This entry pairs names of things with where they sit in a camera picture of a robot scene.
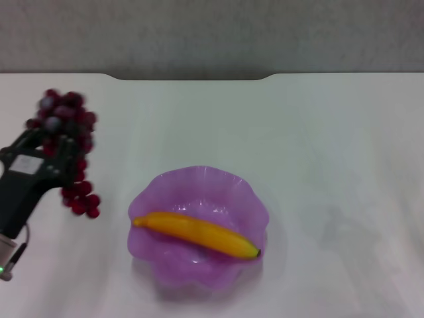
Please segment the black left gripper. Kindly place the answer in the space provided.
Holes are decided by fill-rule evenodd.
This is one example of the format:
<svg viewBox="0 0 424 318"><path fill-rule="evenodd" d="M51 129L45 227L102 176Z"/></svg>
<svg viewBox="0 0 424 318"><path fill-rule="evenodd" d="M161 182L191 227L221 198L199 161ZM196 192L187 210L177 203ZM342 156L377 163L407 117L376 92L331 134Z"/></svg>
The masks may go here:
<svg viewBox="0 0 424 318"><path fill-rule="evenodd" d="M35 149L42 144L40 128L25 130L8 148L1 149L1 234L15 239L41 197L50 189L71 186L78 173L78 143L59 138L54 156Z"/></svg>

